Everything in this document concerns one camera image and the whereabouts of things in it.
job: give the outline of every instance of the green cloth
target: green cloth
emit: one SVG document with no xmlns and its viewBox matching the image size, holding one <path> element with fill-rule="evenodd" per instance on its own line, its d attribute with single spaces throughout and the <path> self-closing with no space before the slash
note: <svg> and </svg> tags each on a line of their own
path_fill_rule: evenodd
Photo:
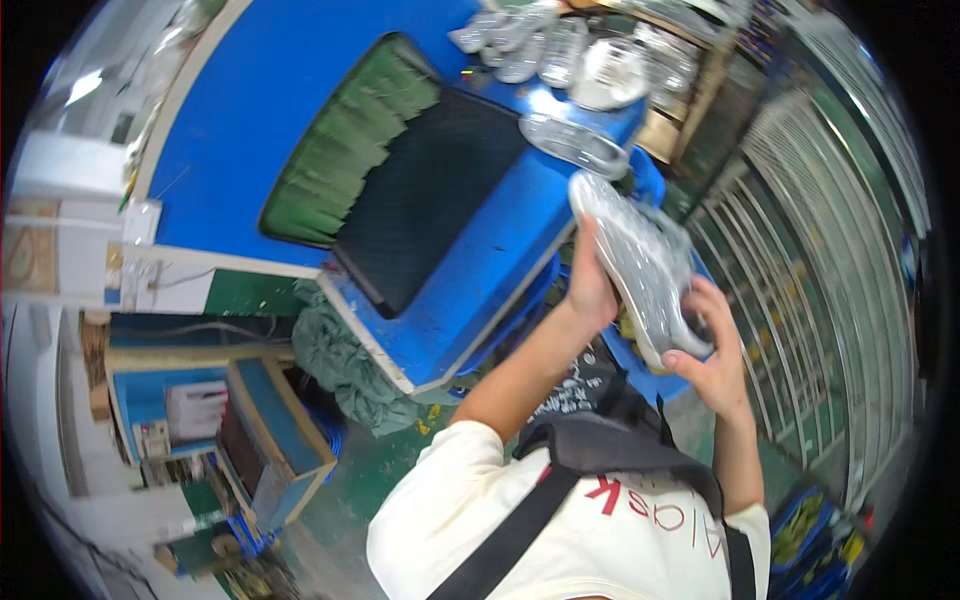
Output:
<svg viewBox="0 0 960 600">
<path fill-rule="evenodd" d="M 418 405 L 460 401 L 441 389 L 405 395 L 363 348 L 316 281 L 298 280 L 294 293 L 307 303 L 294 325 L 297 364 L 336 396 L 344 415 L 365 425 L 374 436 L 412 425 Z"/>
</svg>

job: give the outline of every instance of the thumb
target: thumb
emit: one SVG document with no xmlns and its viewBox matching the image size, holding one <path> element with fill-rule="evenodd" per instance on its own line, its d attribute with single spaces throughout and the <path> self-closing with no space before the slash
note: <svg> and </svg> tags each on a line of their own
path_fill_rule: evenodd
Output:
<svg viewBox="0 0 960 600">
<path fill-rule="evenodd" d="M 668 350 L 660 361 L 667 369 L 694 385 L 703 378 L 704 369 L 707 368 L 702 362 L 682 350 Z"/>
</svg>

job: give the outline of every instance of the fingers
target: fingers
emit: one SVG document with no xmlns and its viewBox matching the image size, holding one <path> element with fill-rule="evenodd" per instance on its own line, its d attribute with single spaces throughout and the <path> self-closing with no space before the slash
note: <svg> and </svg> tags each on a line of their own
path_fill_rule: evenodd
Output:
<svg viewBox="0 0 960 600">
<path fill-rule="evenodd" d="M 713 332 L 718 353 L 739 354 L 740 334 L 736 330 L 736 323 L 733 322 L 730 306 L 727 304 L 727 299 L 723 297 L 723 292 L 715 287 L 712 287 L 712 290 L 720 295 L 720 299 L 712 294 L 711 290 L 704 290 L 701 287 L 684 296 L 684 306 L 703 316 Z"/>
<path fill-rule="evenodd" d="M 573 245 L 573 271 L 581 271 L 583 266 L 591 262 L 596 262 L 597 222 L 593 217 L 585 214 L 581 215 L 580 223 L 577 227 L 577 241 Z"/>
<path fill-rule="evenodd" d="M 703 383 L 707 376 L 707 366 L 682 350 L 668 350 L 660 360 L 667 369 L 686 379 L 694 387 Z"/>
</svg>

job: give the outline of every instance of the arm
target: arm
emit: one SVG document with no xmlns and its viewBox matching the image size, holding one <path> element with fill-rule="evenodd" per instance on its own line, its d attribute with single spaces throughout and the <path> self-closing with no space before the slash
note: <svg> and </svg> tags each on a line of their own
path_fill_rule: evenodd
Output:
<svg viewBox="0 0 960 600">
<path fill-rule="evenodd" d="M 477 420 L 504 442 L 520 430 L 590 340 L 616 317 L 616 296 L 600 266 L 596 223 L 585 218 L 566 298 L 507 360 L 464 398 L 450 423 Z"/>
<path fill-rule="evenodd" d="M 704 277 L 696 276 L 684 299 L 703 315 L 717 350 L 701 363 L 680 350 L 663 355 L 663 365 L 693 384 L 700 399 L 716 413 L 713 470 L 723 489 L 727 515 L 753 504 L 763 505 L 763 473 L 756 449 L 756 423 L 747 398 L 740 336 L 727 298 Z"/>
</svg>

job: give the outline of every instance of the white t-shirt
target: white t-shirt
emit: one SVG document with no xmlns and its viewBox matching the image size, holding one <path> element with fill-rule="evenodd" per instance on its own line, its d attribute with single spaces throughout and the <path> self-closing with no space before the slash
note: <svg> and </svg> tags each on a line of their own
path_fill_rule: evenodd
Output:
<svg viewBox="0 0 960 600">
<path fill-rule="evenodd" d="M 423 600 L 536 485 L 541 448 L 504 465 L 487 425 L 459 421 L 437 434 L 370 524 L 367 558 L 392 600 Z M 762 506 L 729 516 L 747 535 L 757 598 L 770 571 Z M 584 477 L 491 599 L 730 598 L 723 526 L 689 487 L 629 474 Z"/>
</svg>

